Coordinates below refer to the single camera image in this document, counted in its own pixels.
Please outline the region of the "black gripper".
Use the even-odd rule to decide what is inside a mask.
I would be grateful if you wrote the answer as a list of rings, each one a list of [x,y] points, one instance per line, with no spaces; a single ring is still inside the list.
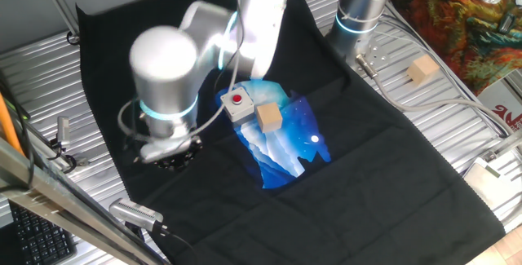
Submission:
[[[189,162],[202,149],[202,141],[199,135],[184,140],[175,153],[154,162],[154,165],[165,170],[183,171]]]

